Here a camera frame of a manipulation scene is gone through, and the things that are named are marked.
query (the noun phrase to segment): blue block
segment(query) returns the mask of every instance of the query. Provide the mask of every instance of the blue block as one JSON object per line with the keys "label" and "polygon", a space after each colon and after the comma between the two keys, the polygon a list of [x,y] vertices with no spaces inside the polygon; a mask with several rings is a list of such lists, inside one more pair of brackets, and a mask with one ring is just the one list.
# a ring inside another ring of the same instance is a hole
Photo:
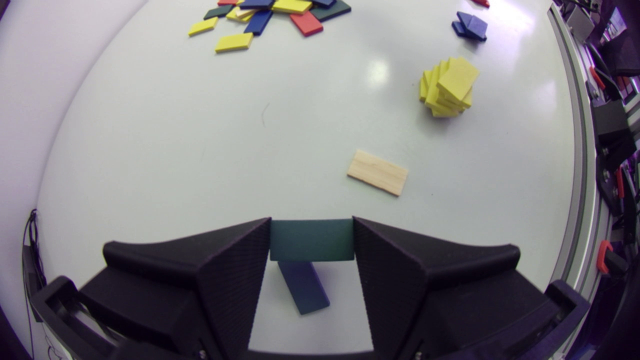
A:
{"label": "blue block", "polygon": [[462,26],[465,27],[465,31],[466,31],[473,15],[469,13],[463,13],[463,12],[457,12],[456,15],[458,16],[458,19],[460,19],[460,23],[462,24]]}
{"label": "blue block", "polygon": [[487,23],[482,21],[480,18],[473,16],[469,23],[467,24],[467,34],[476,40],[485,41],[486,40],[486,27]]}
{"label": "blue block", "polygon": [[272,261],[354,259],[353,219],[272,220]]}
{"label": "blue block", "polygon": [[278,267],[300,315],[329,306],[329,298],[312,263],[279,261]]}
{"label": "blue block", "polygon": [[253,33],[255,36],[259,36],[264,31],[264,28],[267,26],[267,22],[273,15],[271,10],[260,10],[253,14],[251,20],[249,20],[249,25],[244,29],[245,33]]}
{"label": "blue block", "polygon": [[242,4],[238,5],[240,9],[265,9],[268,10],[273,5],[274,0],[245,0]]}
{"label": "blue block", "polygon": [[456,32],[456,35],[458,35],[459,37],[461,37],[461,38],[468,38],[469,37],[467,35],[467,32],[465,31],[465,27],[462,25],[462,23],[460,21],[452,22],[451,23],[451,27]]}
{"label": "blue block", "polygon": [[335,4],[335,0],[311,0],[312,3],[320,6],[321,8],[330,8]]}

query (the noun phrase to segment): dark blue block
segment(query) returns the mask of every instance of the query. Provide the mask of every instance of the dark blue block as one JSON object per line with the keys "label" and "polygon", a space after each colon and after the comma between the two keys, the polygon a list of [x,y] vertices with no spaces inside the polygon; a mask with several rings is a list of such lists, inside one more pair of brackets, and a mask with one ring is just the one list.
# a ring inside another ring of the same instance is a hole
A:
{"label": "dark blue block", "polygon": [[267,26],[267,22],[273,15],[271,10],[260,10],[253,14],[251,20],[249,20],[249,25],[244,29],[245,33],[253,33],[255,36],[262,34],[264,28]]}
{"label": "dark blue block", "polygon": [[468,38],[467,32],[465,31],[465,27],[462,25],[460,21],[454,21],[451,23],[451,27],[456,32],[456,35],[462,38]]}
{"label": "dark blue block", "polygon": [[486,40],[486,22],[482,21],[480,18],[473,16],[469,23],[467,24],[467,34],[476,40],[485,41]]}
{"label": "dark blue block", "polygon": [[240,9],[269,9],[273,5],[274,0],[245,0],[242,4],[238,5]]}
{"label": "dark blue block", "polygon": [[321,8],[330,8],[335,4],[335,0],[311,0],[312,3],[320,6]]}
{"label": "dark blue block", "polygon": [[463,13],[463,12],[457,12],[456,15],[458,16],[458,19],[460,19],[460,23],[462,24],[462,26],[465,27],[465,31],[466,31],[473,15],[469,13]]}
{"label": "dark blue block", "polygon": [[329,298],[312,263],[279,261],[278,266],[300,315],[329,306]]}

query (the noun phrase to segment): wooden block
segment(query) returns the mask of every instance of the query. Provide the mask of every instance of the wooden block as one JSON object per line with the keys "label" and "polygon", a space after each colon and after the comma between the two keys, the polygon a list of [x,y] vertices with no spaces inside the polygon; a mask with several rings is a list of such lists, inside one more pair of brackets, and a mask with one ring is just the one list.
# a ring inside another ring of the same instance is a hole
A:
{"label": "wooden block", "polygon": [[311,2],[321,8],[330,8],[335,4],[335,0],[311,0]]}
{"label": "wooden block", "polygon": [[312,263],[278,261],[278,267],[300,315],[313,313],[330,305]]}
{"label": "wooden block", "polygon": [[273,5],[273,0],[244,0],[240,6],[240,9],[258,9],[258,10],[268,10]]}
{"label": "wooden block", "polygon": [[227,19],[229,20],[233,20],[233,21],[238,21],[238,22],[249,22],[249,20],[251,20],[251,18],[253,17],[253,14],[250,14],[249,16],[240,18],[237,16],[237,12],[238,10],[240,10],[239,7],[235,7],[233,10],[231,10],[228,14],[227,14]]}
{"label": "wooden block", "polygon": [[427,99],[427,83],[424,82],[424,76],[420,78],[420,102],[425,102]]}
{"label": "wooden block", "polygon": [[272,220],[272,261],[353,260],[353,219]]}
{"label": "wooden block", "polygon": [[251,45],[251,40],[253,40],[253,33],[222,37],[218,41],[218,45],[216,45],[216,53],[248,49]]}
{"label": "wooden block", "polygon": [[255,36],[260,36],[266,28],[269,19],[273,15],[271,10],[260,10],[253,14],[249,25],[244,29],[245,33],[253,33]]}
{"label": "wooden block", "polygon": [[347,175],[392,193],[402,194],[409,171],[381,158],[357,150]]}
{"label": "wooden block", "polygon": [[246,10],[242,10],[240,8],[238,8],[238,10],[236,11],[236,15],[240,18],[240,19],[244,19],[245,17],[249,17],[251,15],[253,15],[254,13],[256,13],[258,11],[258,9],[246,9]]}
{"label": "wooden block", "polygon": [[315,8],[311,9],[311,13],[314,14],[316,19],[320,22],[333,19],[336,16],[348,13],[351,11],[351,7],[342,0],[335,0],[335,3],[329,8]]}
{"label": "wooden block", "polygon": [[479,75],[479,71],[466,59],[460,57],[451,59],[449,70],[439,80],[437,87],[440,91],[462,101]]}
{"label": "wooden block", "polygon": [[193,35],[201,34],[201,33],[204,33],[205,31],[213,30],[216,27],[217,23],[218,23],[217,17],[214,17],[213,19],[209,19],[209,20],[196,22],[195,24],[193,24],[193,26],[189,30],[189,36],[192,37]]}
{"label": "wooden block", "polygon": [[225,5],[225,6],[219,6],[215,9],[211,9],[207,12],[206,15],[204,15],[204,19],[211,19],[212,17],[221,17],[221,16],[225,16],[226,14],[228,14],[231,9],[233,9],[234,6],[233,5]]}
{"label": "wooden block", "polygon": [[305,12],[302,15],[292,13],[289,17],[305,37],[317,34],[323,30],[322,24],[310,12]]}
{"label": "wooden block", "polygon": [[304,14],[309,9],[311,9],[311,1],[301,1],[301,0],[278,0],[273,3],[271,9],[275,12],[281,13],[297,13]]}

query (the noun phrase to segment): white tabletop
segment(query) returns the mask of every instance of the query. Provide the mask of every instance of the white tabletop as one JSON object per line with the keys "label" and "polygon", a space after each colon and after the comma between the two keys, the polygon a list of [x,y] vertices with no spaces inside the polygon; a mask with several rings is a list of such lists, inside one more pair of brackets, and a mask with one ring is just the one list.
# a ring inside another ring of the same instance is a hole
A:
{"label": "white tabletop", "polygon": [[[47,276],[80,287],[110,240],[171,240],[247,220],[368,218],[471,245],[513,243],[518,270],[544,290],[567,223],[573,120],[549,3],[350,0],[353,11],[303,38],[276,14],[248,51],[215,54],[243,24],[214,4],[151,0],[104,51],[74,99],[38,201]],[[488,40],[456,37],[456,11]],[[423,70],[464,56],[474,105],[434,119]],[[346,171],[362,149],[409,170],[394,197]],[[371,349],[355,262],[317,264],[332,302],[295,310],[268,262],[250,348]]]}

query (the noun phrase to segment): red clamp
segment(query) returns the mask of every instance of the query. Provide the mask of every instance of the red clamp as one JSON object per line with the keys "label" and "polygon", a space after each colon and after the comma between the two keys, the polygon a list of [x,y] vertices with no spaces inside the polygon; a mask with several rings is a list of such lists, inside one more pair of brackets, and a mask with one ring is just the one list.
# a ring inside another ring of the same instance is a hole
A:
{"label": "red clamp", "polygon": [[602,240],[602,242],[600,243],[600,248],[598,249],[598,259],[596,260],[596,267],[603,274],[609,273],[609,268],[607,268],[607,265],[605,265],[604,263],[604,256],[607,254],[607,250],[613,251],[613,247],[611,246],[609,240]]}
{"label": "red clamp", "polygon": [[471,0],[478,5],[482,5],[485,8],[489,9],[489,0]]}

